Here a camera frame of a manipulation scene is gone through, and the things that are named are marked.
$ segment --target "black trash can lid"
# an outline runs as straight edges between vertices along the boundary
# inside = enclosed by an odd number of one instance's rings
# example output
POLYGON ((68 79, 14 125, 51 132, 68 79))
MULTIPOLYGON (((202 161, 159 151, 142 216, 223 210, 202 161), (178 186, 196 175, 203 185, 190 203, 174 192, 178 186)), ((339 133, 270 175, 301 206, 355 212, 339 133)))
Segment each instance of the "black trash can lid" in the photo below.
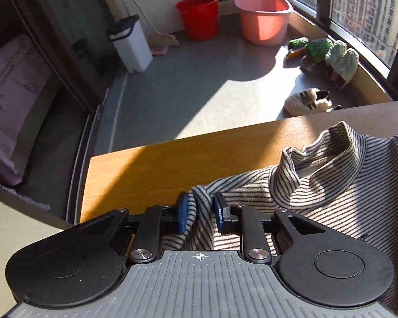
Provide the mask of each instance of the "black trash can lid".
POLYGON ((133 29, 136 22, 140 20, 139 15, 135 14, 124 19, 118 20, 114 27, 106 31, 106 35, 116 36, 118 33, 124 32, 128 29, 133 29))

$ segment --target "bolt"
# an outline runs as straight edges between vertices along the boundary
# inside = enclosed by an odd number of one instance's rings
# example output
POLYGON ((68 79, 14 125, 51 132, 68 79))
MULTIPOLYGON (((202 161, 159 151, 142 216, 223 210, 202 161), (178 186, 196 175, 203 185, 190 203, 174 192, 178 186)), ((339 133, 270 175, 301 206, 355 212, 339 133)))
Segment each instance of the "bolt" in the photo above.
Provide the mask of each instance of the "bolt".
POLYGON ((137 250, 131 252, 131 257, 138 260, 145 260, 152 257, 152 252, 144 248, 138 248, 137 250))
POLYGON ((268 251, 262 248, 254 248, 248 252, 248 256, 253 259, 266 259, 269 255, 268 251))

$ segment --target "gray ribbed plate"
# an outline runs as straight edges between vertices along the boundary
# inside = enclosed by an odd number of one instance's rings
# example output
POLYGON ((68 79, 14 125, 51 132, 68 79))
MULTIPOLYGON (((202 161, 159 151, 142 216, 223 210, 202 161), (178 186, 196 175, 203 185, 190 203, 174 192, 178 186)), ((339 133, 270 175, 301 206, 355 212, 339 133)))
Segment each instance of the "gray ribbed plate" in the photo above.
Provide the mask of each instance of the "gray ribbed plate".
POLYGON ((21 303, 9 318, 394 318, 379 303, 332 310, 302 301, 266 265, 235 251, 165 251, 135 265, 121 285, 96 302, 65 310, 21 303))

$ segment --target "white trash can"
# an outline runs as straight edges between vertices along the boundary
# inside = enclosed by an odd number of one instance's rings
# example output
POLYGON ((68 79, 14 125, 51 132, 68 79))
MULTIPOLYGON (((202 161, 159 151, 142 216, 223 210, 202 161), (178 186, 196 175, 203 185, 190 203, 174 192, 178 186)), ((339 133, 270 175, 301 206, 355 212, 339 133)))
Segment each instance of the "white trash can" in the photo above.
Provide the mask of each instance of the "white trash can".
POLYGON ((128 73, 142 72, 152 61, 152 54, 139 20, 137 14, 121 19, 113 29, 106 32, 128 73))

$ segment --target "wooden table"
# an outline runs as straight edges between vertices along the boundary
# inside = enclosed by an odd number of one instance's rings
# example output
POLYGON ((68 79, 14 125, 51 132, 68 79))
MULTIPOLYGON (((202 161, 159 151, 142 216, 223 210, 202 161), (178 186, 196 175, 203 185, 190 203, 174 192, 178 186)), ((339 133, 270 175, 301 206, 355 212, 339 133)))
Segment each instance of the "wooden table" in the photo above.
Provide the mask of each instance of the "wooden table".
POLYGON ((118 207, 142 213, 173 204, 180 191, 220 177, 278 164, 281 151, 301 149, 340 122, 378 137, 398 133, 398 101, 223 130, 127 149, 91 159, 81 221, 118 207))

